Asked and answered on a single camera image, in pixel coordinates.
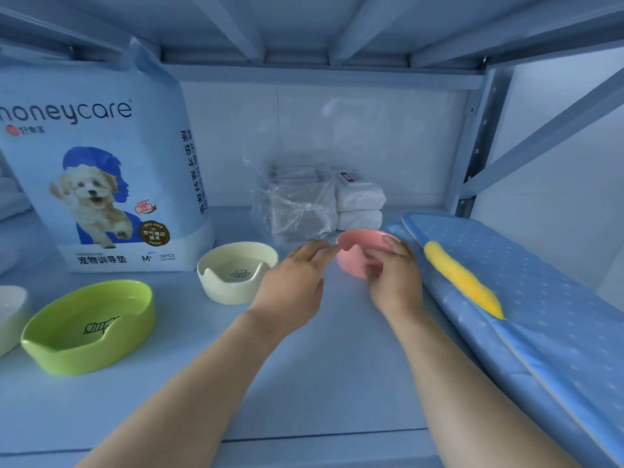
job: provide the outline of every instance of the person's left hand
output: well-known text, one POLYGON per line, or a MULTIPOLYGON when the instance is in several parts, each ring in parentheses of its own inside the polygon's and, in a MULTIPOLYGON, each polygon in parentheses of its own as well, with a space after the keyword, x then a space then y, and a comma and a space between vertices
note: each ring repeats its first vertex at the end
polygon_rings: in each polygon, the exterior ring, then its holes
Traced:
POLYGON ((277 338, 303 327, 318 312, 323 296, 323 273, 340 247, 311 241, 270 269, 249 307, 268 323, 277 338))

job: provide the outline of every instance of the paw print drawing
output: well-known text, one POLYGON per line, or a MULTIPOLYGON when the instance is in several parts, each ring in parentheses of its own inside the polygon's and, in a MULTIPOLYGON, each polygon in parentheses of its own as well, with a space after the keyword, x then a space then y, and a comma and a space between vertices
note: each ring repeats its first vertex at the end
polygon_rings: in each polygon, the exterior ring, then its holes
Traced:
POLYGON ((234 279, 238 279, 238 278, 246 278, 250 274, 251 273, 247 271, 247 269, 241 269, 240 271, 236 271, 235 273, 232 273, 232 276, 234 276, 234 279))

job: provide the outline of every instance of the dog picture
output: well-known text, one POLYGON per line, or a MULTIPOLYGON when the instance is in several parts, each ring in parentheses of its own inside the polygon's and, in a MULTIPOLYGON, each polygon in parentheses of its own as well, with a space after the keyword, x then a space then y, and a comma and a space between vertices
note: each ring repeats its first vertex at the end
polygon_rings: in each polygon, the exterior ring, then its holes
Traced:
POLYGON ((116 248, 106 232, 121 240, 132 237, 132 222, 125 212, 113 206, 113 194, 119 192, 115 176, 80 164, 65 169, 58 181, 60 189, 51 183, 50 193, 69 207, 76 223, 94 243, 103 248, 116 248))

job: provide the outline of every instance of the folded blue fabric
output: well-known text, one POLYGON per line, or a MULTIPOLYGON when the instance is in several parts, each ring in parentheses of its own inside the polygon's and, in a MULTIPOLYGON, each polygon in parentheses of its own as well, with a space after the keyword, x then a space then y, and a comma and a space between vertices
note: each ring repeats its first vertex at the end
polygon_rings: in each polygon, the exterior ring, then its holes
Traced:
POLYGON ((623 467, 624 313, 478 221, 402 222, 388 232, 412 244, 423 283, 501 389, 583 466, 623 467), (429 240, 495 292, 506 321, 431 266, 429 240))

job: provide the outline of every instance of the brown round badge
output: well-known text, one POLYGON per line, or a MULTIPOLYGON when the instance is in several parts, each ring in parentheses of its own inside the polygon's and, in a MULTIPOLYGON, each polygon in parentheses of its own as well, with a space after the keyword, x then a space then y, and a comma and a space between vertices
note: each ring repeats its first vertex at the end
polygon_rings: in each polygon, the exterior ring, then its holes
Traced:
POLYGON ((162 246, 169 243, 171 239, 167 227, 153 220, 141 223, 141 226, 138 228, 138 234, 145 243, 151 246, 162 246))

